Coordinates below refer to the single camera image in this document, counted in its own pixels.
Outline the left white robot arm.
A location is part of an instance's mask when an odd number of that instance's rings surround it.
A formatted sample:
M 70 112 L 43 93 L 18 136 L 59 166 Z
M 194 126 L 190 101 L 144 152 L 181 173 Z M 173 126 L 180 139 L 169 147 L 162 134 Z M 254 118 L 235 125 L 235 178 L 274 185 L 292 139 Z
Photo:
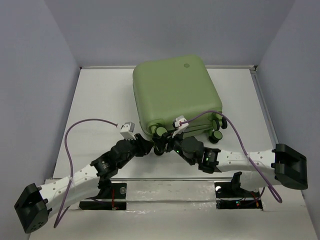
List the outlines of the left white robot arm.
M 27 185 L 14 209 L 26 234 L 43 227 L 53 215 L 82 200 L 110 194 L 111 181 L 132 158 L 144 157 L 154 144 L 139 133 L 133 140 L 119 140 L 108 152 L 77 172 L 49 184 Z

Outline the green hard-shell suitcase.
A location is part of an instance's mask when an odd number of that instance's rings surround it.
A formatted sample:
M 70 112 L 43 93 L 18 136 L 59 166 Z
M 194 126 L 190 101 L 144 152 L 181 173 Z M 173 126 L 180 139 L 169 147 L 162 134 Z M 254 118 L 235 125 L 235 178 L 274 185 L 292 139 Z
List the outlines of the green hard-shell suitcase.
M 228 127 L 220 115 L 221 98 L 197 55 L 140 63 L 133 69 L 132 87 L 140 127 L 155 141 L 158 156 L 167 147 L 162 134 L 173 133 L 180 117 L 190 121 L 184 137 L 207 133 L 212 144 L 222 139 L 221 130 Z

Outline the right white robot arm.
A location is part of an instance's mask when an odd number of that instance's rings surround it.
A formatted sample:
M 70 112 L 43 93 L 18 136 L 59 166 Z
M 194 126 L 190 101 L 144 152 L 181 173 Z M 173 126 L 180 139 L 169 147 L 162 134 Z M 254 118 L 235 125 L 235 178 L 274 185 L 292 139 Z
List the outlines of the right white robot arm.
M 299 191 L 308 188 L 307 158 L 286 144 L 243 153 L 209 148 L 194 136 L 184 137 L 182 133 L 154 134 L 152 140 L 157 155 L 174 151 L 206 174 L 233 172 L 230 190 L 235 196 L 267 187 L 278 197 L 274 190 L 277 185 Z

